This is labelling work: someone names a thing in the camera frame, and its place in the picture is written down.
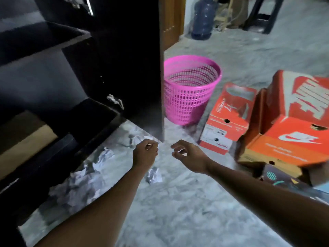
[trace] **marble floor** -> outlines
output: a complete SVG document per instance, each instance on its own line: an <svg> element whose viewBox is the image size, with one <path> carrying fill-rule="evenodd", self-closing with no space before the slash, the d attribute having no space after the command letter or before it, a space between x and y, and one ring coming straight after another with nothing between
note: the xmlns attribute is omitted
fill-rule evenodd
<svg viewBox="0 0 329 247"><path fill-rule="evenodd" d="M183 54L207 56L221 66L223 78L198 125L183 128L165 119L165 142L159 145L155 162L163 182L140 183L117 247L290 246L214 180L190 172L175 160L170 145L179 139L195 143L226 82L260 89L269 85L278 69L329 76L328 8L329 4L317 0L285 0L270 35L241 30L214 32L208 41L185 37L165 52L165 58ZM128 121L100 146L115 153L101 171L106 183L104 191L131 166L133 149L127 147L131 130L146 135ZM239 169L232 158L234 149L235 145L226 155L203 150L220 164ZM88 161L96 159L97 153ZM34 246L68 216L56 202L46 201L20 227L27 245Z"/></svg>

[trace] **person's right hand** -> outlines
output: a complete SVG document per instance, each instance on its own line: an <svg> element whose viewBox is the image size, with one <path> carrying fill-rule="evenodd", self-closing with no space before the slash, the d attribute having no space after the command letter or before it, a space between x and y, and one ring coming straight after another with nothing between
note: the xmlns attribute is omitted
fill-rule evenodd
<svg viewBox="0 0 329 247"><path fill-rule="evenodd" d="M179 140L171 148L174 149L171 155L180 160L189 170L195 173L208 173L208 167L212 161L197 145Z"/></svg>

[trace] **pink plastic basket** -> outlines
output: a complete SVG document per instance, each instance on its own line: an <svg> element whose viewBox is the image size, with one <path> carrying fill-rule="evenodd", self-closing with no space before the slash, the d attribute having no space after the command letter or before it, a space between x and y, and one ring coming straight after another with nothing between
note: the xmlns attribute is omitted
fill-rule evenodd
<svg viewBox="0 0 329 247"><path fill-rule="evenodd" d="M182 55L167 59L164 72L168 120L178 125L198 122L222 77L220 67L206 57Z"/></svg>

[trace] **orange shoe box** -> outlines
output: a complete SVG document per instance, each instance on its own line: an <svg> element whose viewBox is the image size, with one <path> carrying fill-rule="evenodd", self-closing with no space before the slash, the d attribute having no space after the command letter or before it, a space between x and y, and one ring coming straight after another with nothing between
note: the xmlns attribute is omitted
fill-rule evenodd
<svg viewBox="0 0 329 247"><path fill-rule="evenodd" d="M200 137L200 146L225 154L249 127L257 90L226 83Z"/></svg>
<svg viewBox="0 0 329 247"><path fill-rule="evenodd" d="M246 148L297 166L320 163L329 159L328 154L319 152L316 149L309 149L305 144L303 145L303 143L299 142L299 144L302 144L300 146L293 144L292 141L281 140L279 137L268 136L267 133L269 133L274 127L270 128L269 131L266 132L266 127L269 127L266 123L268 123L268 118L271 117L271 113L273 113L273 111L271 112L267 107L266 102L268 99L266 96L266 89L262 89L257 95L249 130L245 134ZM298 119L292 119L297 120L297 122L294 126L290 125L290 129L296 132L299 128ZM277 123L277 125L275 125L277 130L282 130L276 132L279 135L287 134L285 131L287 130L285 120L282 121L281 119L273 122L273 124Z"/></svg>

